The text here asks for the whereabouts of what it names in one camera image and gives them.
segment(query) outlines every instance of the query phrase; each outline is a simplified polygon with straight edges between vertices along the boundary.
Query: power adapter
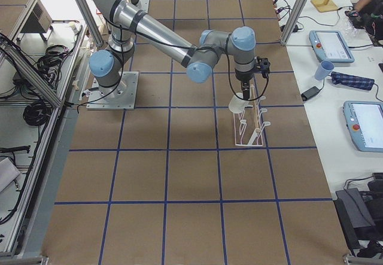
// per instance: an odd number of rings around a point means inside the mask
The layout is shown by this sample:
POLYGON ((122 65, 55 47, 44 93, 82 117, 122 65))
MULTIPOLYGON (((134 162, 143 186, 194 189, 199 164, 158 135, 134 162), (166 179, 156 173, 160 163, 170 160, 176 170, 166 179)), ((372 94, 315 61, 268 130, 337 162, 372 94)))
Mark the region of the power adapter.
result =
MULTIPOLYGON (((286 25, 283 25, 280 27, 281 29, 281 32, 283 32, 283 29, 285 28, 286 25)), ((298 25, 295 25, 294 26, 294 29, 293 29, 293 33, 296 33, 297 31, 299 31, 299 28, 298 28, 298 25)))
POLYGON ((303 92, 300 96, 302 97, 302 100, 305 102, 306 100, 309 100, 319 94, 321 90, 317 87, 311 87, 307 91, 303 92))

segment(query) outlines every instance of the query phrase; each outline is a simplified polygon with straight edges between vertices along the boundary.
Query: tablet screen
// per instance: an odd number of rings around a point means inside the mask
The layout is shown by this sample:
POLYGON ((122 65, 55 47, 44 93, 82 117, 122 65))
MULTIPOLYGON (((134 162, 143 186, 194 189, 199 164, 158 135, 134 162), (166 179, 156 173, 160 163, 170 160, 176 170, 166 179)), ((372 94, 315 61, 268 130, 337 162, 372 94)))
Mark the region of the tablet screen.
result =
POLYGON ((349 55, 343 42, 336 32, 317 32, 319 42, 326 58, 328 59, 349 59, 349 55))
POLYGON ((380 105, 354 103, 366 147, 383 148, 383 112, 380 105))

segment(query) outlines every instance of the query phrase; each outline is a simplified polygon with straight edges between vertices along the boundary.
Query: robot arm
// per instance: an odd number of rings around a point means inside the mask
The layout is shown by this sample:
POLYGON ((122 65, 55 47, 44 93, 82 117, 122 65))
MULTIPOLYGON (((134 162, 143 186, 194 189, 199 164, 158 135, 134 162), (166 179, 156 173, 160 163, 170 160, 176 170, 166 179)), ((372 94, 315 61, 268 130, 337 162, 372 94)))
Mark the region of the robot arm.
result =
MULTIPOLYGON (((112 25, 108 48, 98 51, 90 60, 90 69, 105 90, 118 83, 121 61, 133 55, 131 34, 134 33, 187 68, 188 77, 197 83, 206 81, 223 53, 232 55, 243 97, 250 98, 248 82, 259 70, 259 60, 255 59, 255 34, 251 28, 237 28, 233 33, 204 31, 200 47, 197 47, 140 10, 139 0, 93 1, 112 25)), ((268 63, 267 60, 262 62, 264 66, 268 63)))

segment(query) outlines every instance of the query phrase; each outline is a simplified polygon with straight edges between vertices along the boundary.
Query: metal base plate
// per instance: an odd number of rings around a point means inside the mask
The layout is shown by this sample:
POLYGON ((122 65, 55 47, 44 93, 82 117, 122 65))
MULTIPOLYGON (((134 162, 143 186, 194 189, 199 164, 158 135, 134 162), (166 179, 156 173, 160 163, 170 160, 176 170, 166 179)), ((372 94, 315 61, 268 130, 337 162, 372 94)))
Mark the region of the metal base plate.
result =
MULTIPOLYGON (((105 100, 101 99, 95 103, 88 103, 87 109, 92 110, 109 110, 109 109, 134 109, 136 102, 137 84, 139 72, 123 72, 121 80, 127 84, 127 89, 118 99, 105 100)), ((92 87, 98 87, 96 79, 92 87)), ((101 98, 100 91, 90 92, 89 102, 101 98)))
POLYGON ((149 11, 149 2, 150 0, 139 0, 141 2, 141 9, 146 13, 149 11))

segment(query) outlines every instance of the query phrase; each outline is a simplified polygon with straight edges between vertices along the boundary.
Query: blue-framed tablet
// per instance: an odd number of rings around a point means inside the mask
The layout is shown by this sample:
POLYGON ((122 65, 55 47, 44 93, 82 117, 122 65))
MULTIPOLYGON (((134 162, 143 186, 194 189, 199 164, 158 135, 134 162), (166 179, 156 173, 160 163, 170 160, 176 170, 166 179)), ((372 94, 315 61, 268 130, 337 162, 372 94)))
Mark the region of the blue-framed tablet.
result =
POLYGON ((360 151, 383 152, 383 103, 348 100, 343 105, 351 139, 360 151))
POLYGON ((339 31, 310 31, 312 48, 320 61, 353 63, 355 61, 339 31))

